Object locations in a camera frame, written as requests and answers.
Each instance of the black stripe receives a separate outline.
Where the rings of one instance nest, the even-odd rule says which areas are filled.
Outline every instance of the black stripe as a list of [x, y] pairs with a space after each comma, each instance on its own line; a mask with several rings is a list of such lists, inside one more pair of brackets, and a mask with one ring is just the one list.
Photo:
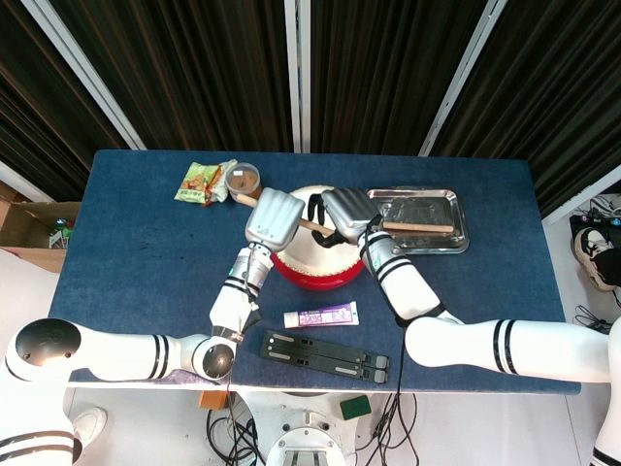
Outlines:
[[67, 447], [66, 445], [39, 445], [37, 447], [31, 447], [29, 449], [18, 449], [9, 453], [0, 454], [0, 463], [7, 459], [17, 458], [18, 456], [24, 456], [25, 454], [36, 453], [37, 451], [67, 451], [73, 454], [74, 448]]
[[[237, 277], [233, 277], [232, 275], [229, 275], [226, 280], [232, 280], [234, 282], [239, 282], [239, 283], [244, 283], [244, 281], [242, 279], [238, 279]], [[261, 290], [261, 288], [259, 288], [256, 284], [247, 283], [248, 288], [252, 288], [253, 290], [255, 290], [257, 293]]]
[[496, 327], [494, 328], [494, 359], [496, 359], [498, 370], [506, 374], [507, 371], [503, 368], [503, 364], [501, 363], [501, 355], [498, 351], [498, 336], [501, 333], [501, 325], [503, 325], [503, 322], [504, 320], [499, 320], [496, 322]]
[[229, 288], [235, 288], [238, 289], [239, 291], [241, 291], [243, 294], [247, 294], [245, 292], [245, 289], [243, 289], [241, 286], [237, 286], [236, 284], [232, 284], [232, 283], [223, 283], [222, 286], [228, 286]]
[[384, 262], [383, 264], [381, 264], [381, 266], [376, 270], [376, 274], [379, 277], [379, 274], [381, 274], [382, 270], [384, 270], [386, 268], [387, 265], [392, 264], [393, 262], [399, 260], [399, 259], [405, 259], [408, 260], [407, 257], [404, 257], [402, 255], [396, 255], [395, 257], [391, 257], [390, 259], [388, 259], [386, 262]]
[[406, 265], [412, 265], [412, 263], [408, 261], [408, 262], [402, 262], [401, 264], [395, 265], [392, 269], [390, 269], [388, 272], [386, 272], [381, 279], [379, 279], [379, 284], [381, 284], [384, 280], [386, 280], [386, 277], [388, 277], [390, 274], [392, 274], [395, 270], [397, 270], [397, 269], [399, 269], [401, 267], [405, 267]]
[[382, 232], [382, 233], [379, 233], [377, 236], [374, 236], [371, 240], [369, 240], [369, 243], [365, 244], [365, 246], [363, 246], [360, 249], [360, 258], [362, 258], [365, 251], [370, 245], [372, 245], [373, 243], [376, 243], [379, 240], [383, 240], [384, 238], [390, 238], [390, 235], [388, 233]]
[[7, 371], [9, 371], [9, 374], [11, 374], [13, 377], [15, 377], [16, 379], [18, 379], [19, 381], [22, 382], [31, 382], [31, 381], [27, 381], [26, 379], [21, 378], [19, 375], [17, 375], [15, 372], [13, 372], [11, 370], [11, 367], [9, 366], [9, 361], [7, 361], [7, 358], [4, 358], [4, 364], [5, 366], [7, 366]]
[[517, 371], [513, 367], [513, 360], [511, 359], [511, 346], [510, 346], [511, 328], [513, 327], [514, 323], [515, 323], [515, 320], [511, 320], [508, 323], [507, 328], [505, 329], [505, 356], [507, 357], [507, 366], [508, 366], [509, 371], [511, 371], [513, 374], [517, 374]]
[[198, 349], [198, 347], [203, 345], [208, 339], [209, 338], [206, 338], [201, 343], [199, 343], [196, 347], [194, 347], [194, 351], [192, 352], [192, 358], [190, 359], [190, 362], [192, 363], [192, 369], [194, 369], [194, 372], [196, 372], [197, 374], [198, 374], [198, 371], [196, 370], [196, 367], [194, 366], [194, 355], [196, 354], [196, 350]]
[[164, 365], [162, 366], [162, 372], [160, 372], [159, 376], [157, 376], [158, 379], [164, 377], [164, 374], [166, 374], [166, 368], [168, 367], [168, 338], [166, 338], [166, 335], [160, 336], [164, 339]]
[[41, 430], [39, 432], [31, 432], [29, 434], [15, 435], [3, 441], [0, 441], [0, 449], [15, 442], [22, 442], [29, 439], [38, 439], [39, 437], [65, 437], [66, 439], [74, 438], [74, 435], [64, 430]]
[[153, 363], [153, 370], [148, 375], [147, 379], [152, 379], [155, 375], [155, 371], [157, 370], [157, 366], [159, 365], [159, 339], [157, 336], [152, 336], [155, 339], [155, 362]]
[[434, 308], [427, 311], [422, 317], [437, 317], [446, 311], [446, 306], [442, 301]]
[[74, 463], [80, 459], [83, 449], [84, 446], [82, 445], [80, 439], [74, 439]]
[[621, 466], [621, 461], [614, 459], [611, 456], [608, 456], [605, 453], [602, 453], [598, 449], [593, 448], [593, 457], [602, 461], [603, 464], [607, 466]]

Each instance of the toothpaste tube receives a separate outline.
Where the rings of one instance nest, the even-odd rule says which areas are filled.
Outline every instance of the toothpaste tube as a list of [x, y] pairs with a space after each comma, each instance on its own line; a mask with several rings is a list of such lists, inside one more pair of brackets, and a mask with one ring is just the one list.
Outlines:
[[315, 311], [284, 313], [284, 328], [358, 325], [358, 323], [355, 301]]

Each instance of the cardboard box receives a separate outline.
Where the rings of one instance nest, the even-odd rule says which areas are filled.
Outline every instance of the cardboard box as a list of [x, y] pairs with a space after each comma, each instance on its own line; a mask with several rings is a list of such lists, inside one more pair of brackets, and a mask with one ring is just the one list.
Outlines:
[[0, 182], [0, 201], [7, 202], [28, 202], [24, 196], [15, 191], [12, 187]]
[[75, 220], [79, 210], [80, 202], [0, 201], [0, 249], [59, 273], [67, 251], [49, 249], [49, 233], [59, 218]]

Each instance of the snack bag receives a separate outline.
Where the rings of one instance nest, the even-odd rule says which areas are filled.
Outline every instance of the snack bag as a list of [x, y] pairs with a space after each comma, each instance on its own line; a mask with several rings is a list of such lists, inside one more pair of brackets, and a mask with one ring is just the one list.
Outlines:
[[208, 203], [224, 202], [229, 194], [226, 188], [226, 174], [237, 164], [237, 160], [232, 158], [228, 162], [222, 162], [219, 165], [217, 174], [213, 177], [212, 182], [207, 187], [205, 198]]
[[207, 187], [218, 170], [219, 165], [201, 165], [200, 163], [192, 162], [177, 191], [175, 200], [205, 204], [210, 200], [205, 195]]

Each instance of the black curtain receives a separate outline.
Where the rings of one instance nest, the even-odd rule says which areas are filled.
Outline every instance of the black curtain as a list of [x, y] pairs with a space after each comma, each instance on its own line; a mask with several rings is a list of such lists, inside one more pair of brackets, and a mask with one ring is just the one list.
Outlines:
[[125, 145], [21, 2], [0, 2], [0, 29], [0, 160], [79, 200], [94, 152]]
[[417, 154], [485, 0], [314, 0], [315, 152]]
[[149, 149], [292, 150], [282, 0], [53, 0]]
[[621, 2], [509, 1], [433, 154], [528, 160], [544, 216], [621, 164]]

